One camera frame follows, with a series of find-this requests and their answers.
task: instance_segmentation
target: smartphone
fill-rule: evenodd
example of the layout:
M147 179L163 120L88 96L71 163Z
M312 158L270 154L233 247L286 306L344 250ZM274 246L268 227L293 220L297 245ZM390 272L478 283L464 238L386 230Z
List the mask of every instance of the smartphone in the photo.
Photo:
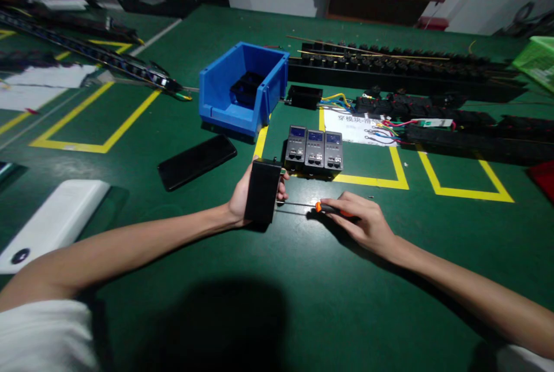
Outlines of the smartphone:
M163 186L172 191L236 155L235 146L226 136L220 135L161 162L158 172Z
M0 182L5 179L8 174L10 174L14 169L15 165L13 163L5 163L0 161Z

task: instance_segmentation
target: screwdriver shaft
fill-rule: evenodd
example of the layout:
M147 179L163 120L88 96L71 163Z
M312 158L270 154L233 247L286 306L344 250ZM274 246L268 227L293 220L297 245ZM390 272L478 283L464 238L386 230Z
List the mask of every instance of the screwdriver shaft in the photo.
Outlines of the screwdriver shaft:
M279 205L296 205L296 206L308 206L310 208L315 208L315 205L308 205L308 204L299 204L296 202L277 202Z

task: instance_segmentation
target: red object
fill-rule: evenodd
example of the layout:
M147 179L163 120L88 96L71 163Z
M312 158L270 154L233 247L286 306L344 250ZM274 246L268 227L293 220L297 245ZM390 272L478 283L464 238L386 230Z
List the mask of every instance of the red object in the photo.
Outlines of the red object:
M528 173L546 196L554 202L554 160L530 167Z
M444 32L444 30L448 26L450 26L450 23L448 23L448 20L446 20L444 17L434 17L431 18L431 21L429 21L429 19L429 16L421 16L420 20L417 22L417 28L425 29L425 26L427 26L427 22L429 22L427 30L438 30Z

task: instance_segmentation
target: yellow wire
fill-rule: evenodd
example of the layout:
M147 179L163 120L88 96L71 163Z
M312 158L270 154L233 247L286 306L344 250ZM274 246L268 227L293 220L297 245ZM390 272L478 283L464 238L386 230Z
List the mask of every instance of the yellow wire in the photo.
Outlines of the yellow wire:
M327 101L327 100L330 100L330 99L333 99L333 98L337 98L337 97L342 97L342 99L345 101L345 104L348 108L352 108L352 106L348 103L347 99L346 99L346 96L341 92L341 93L338 93L338 94L334 94L334 95L331 95L330 97L324 97L324 98L321 98L323 101Z
M467 48L467 51L469 52L470 55L473 55L473 51L471 50L471 48L473 47L473 45L474 45L474 43L475 43L476 41L477 41L477 39L474 40L474 41L471 43L471 45L469 45L469 48Z
M26 16L29 16L29 17L32 17L29 13L27 13L25 10L21 10L21 9L18 9L17 7L13 7L13 6L8 6L10 9L14 9L14 10L17 10L18 12L21 12L23 13L24 15Z
M387 126L387 125L385 125L385 124L383 124L383 123L377 123L377 127L384 127L384 128L386 128L387 130L390 130L390 132L391 132L392 134L394 134L395 136L400 137L400 136L396 133L395 130L393 130L392 128L390 128L389 126Z

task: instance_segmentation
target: white paper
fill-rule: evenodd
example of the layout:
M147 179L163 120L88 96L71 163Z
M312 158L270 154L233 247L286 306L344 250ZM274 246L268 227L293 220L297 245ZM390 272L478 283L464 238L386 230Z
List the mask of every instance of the white paper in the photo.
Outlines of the white paper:
M41 85L55 88L79 88L85 77L96 70L94 65L28 67L23 73L5 79L8 85Z
M41 106L66 91L65 88L25 87L14 85L9 89L0 88L0 109L25 111L38 110Z
M325 130L342 133L342 140L346 142L356 142L360 144L372 144L378 146L397 146L398 144L391 138L380 137L375 133L384 136L391 134L383 128L377 127L379 120L363 117L355 117L343 112L324 110Z

